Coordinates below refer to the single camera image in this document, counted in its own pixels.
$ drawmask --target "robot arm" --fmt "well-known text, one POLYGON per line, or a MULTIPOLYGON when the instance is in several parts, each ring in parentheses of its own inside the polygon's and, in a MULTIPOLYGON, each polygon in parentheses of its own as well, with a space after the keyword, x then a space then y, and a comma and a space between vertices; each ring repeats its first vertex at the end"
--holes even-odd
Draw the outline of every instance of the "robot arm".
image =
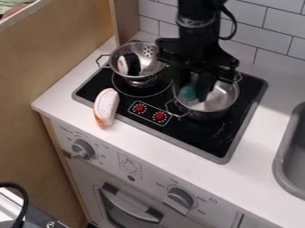
POLYGON ((160 38, 159 61, 167 62, 174 71, 189 70, 199 77, 199 100, 204 102, 218 80, 233 83, 239 61, 223 51, 218 41, 231 39, 237 30, 234 15, 224 6, 227 0, 179 0, 177 24, 180 38, 160 38), (233 33, 220 37, 221 13, 235 24, 233 33))

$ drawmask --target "wooden panel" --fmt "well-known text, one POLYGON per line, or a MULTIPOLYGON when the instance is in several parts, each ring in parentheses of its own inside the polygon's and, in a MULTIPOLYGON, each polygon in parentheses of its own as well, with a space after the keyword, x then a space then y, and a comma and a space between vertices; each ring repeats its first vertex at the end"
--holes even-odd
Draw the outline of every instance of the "wooden panel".
POLYGON ((138 0, 110 0, 118 45, 124 45, 139 31, 138 0))
POLYGON ((0 181, 73 228, 86 219, 30 103, 112 34, 108 0, 54 0, 0 32, 0 181))

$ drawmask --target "white brick wall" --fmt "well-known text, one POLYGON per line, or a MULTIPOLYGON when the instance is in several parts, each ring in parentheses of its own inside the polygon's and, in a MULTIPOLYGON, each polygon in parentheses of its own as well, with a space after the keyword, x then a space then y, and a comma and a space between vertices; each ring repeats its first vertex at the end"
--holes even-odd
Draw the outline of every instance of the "white brick wall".
MULTIPOLYGON (((232 41, 221 46, 241 61, 305 77, 305 0, 228 0, 238 20, 232 41)), ((139 0, 140 28, 160 37, 178 37, 177 0, 139 0)), ((223 15, 221 36, 232 29, 223 15)))

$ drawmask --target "sink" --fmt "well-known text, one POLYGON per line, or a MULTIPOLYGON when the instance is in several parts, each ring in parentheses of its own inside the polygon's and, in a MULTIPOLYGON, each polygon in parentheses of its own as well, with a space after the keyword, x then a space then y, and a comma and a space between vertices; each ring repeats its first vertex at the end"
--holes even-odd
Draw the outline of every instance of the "sink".
POLYGON ((294 110, 273 162, 277 182, 305 200, 305 102, 294 110))

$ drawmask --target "blue object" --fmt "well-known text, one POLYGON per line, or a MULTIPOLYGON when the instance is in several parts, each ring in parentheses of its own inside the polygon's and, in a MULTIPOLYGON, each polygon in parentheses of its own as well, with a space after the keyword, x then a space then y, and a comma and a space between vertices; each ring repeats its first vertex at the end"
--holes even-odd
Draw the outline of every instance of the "blue object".
POLYGON ((196 85, 194 83, 188 83, 180 90, 180 97, 186 101, 192 101, 197 99, 196 85))

